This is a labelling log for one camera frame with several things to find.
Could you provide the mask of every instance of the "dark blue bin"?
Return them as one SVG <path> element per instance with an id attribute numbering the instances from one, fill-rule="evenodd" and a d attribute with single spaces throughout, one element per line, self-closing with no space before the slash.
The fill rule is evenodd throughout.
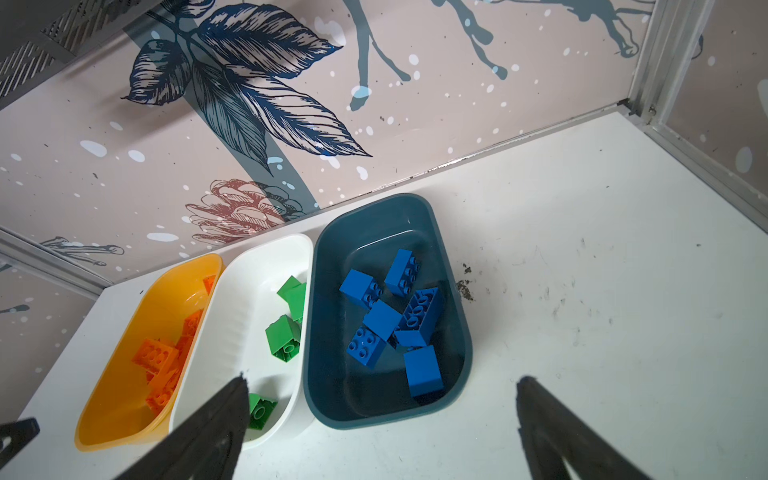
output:
<path id="1" fill-rule="evenodd" d="M 368 369 L 346 353 L 366 309 L 348 301 L 339 286 L 349 269 L 383 284 L 397 250 L 413 251 L 422 264 L 414 290 L 439 287 L 445 297 L 432 345 L 445 389 L 412 398 L 402 354 L 387 346 Z M 310 410 L 334 429 L 354 429 L 445 408 L 464 388 L 472 364 L 472 340 L 461 297 L 445 253 L 435 214 L 418 195 L 399 194 L 360 207 L 331 222 L 315 245 L 306 328 L 304 392 Z M 384 289 L 382 300 L 402 312 L 410 296 Z"/>

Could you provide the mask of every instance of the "white bin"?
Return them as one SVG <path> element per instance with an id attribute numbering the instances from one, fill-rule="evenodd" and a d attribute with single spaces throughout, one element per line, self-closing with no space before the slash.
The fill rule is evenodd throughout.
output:
<path id="1" fill-rule="evenodd" d="M 170 413 L 171 431 L 240 373 L 249 392 L 278 400 L 264 430 L 246 430 L 243 450 L 292 438 L 309 426 L 314 416 L 301 385 L 306 329 L 299 355 L 289 362 L 272 356 L 264 330 L 281 315 L 290 315 L 276 292 L 291 275 L 307 282 L 306 318 L 312 255 L 312 241 L 297 234 L 243 252 L 225 269 Z"/>

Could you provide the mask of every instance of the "white table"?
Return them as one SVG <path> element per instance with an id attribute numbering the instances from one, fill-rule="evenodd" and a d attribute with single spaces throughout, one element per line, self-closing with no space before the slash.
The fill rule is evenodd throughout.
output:
<path id="1" fill-rule="evenodd" d="M 389 425 L 315 421 L 290 444 L 244 452 L 237 478 L 529 478 L 515 411 L 526 374 L 654 478 L 764 478 L 768 237 L 620 114 L 218 252 L 229 262 L 288 233 L 314 239 L 403 191 L 432 204 L 456 279 L 471 280 L 464 392 Z M 0 478 L 111 478 L 151 447 L 80 453 L 72 439 L 140 292 L 163 271 L 104 291 L 22 415 L 41 434 Z"/>

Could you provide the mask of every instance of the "blue leaf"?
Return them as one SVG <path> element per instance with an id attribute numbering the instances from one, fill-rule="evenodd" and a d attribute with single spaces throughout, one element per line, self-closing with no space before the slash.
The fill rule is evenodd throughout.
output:
<path id="1" fill-rule="evenodd" d="M 333 112 L 309 95 L 239 65 L 227 65 L 224 74 L 266 129 L 291 147 L 318 155 L 370 157 Z"/>
<path id="2" fill-rule="evenodd" d="M 131 93 L 138 104 L 162 105 L 184 94 L 192 67 L 178 43 L 150 40 L 141 47 L 131 72 Z"/>
<path id="3" fill-rule="evenodd" d="M 266 168 L 264 125 L 243 103 L 224 77 L 221 67 L 196 61 L 194 92 L 205 121 L 227 145 Z"/>
<path id="4" fill-rule="evenodd" d="M 205 15 L 216 0 L 163 0 L 161 5 L 177 17 L 199 18 Z"/>
<path id="5" fill-rule="evenodd" d="M 197 29 L 225 63 L 293 78 L 337 48 L 274 5 L 219 8 Z"/>

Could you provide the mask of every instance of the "plastic bin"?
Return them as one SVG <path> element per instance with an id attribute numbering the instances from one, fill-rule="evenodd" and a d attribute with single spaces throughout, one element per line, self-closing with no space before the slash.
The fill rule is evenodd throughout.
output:
<path id="1" fill-rule="evenodd" d="M 350 269 L 382 284 L 398 249 L 411 250 L 421 263 L 413 290 L 439 287 L 445 310 L 432 334 L 445 389 L 411 397 L 402 354 L 386 347 L 374 369 L 346 352 L 367 310 L 348 301 L 339 286 Z M 472 363 L 461 299 L 432 208 L 413 194 L 387 197 L 336 218 L 315 247 L 304 390 L 315 417 L 334 429 L 394 422 L 445 408 L 458 397 Z M 384 289 L 381 300 L 402 312 L 410 296 Z"/>
<path id="2" fill-rule="evenodd" d="M 131 359 L 146 338 L 178 341 L 184 319 L 208 307 L 211 295 L 203 278 L 214 275 L 218 279 L 223 267 L 215 253 L 204 255 L 168 270 L 147 290 L 80 415 L 74 434 L 79 450 L 154 442 L 168 434 L 167 416 L 179 387 L 155 416 L 144 403 L 150 394 L 145 372 Z M 199 326 L 195 342 L 201 330 Z"/>
<path id="3" fill-rule="evenodd" d="M 170 429 L 178 428 L 233 377 L 243 373 L 248 390 L 277 399 L 263 430 L 246 430 L 243 449 L 268 439 L 291 438 L 313 420 L 306 405 L 301 375 L 306 351 L 302 328 L 299 354 L 289 362 L 272 356 L 264 330 L 288 304 L 277 290 L 293 275 L 307 281 L 313 245 L 306 235 L 291 235 L 243 252 L 224 271 L 208 308 L 200 341 L 181 382 Z M 304 303 L 306 325 L 306 297 Z"/>

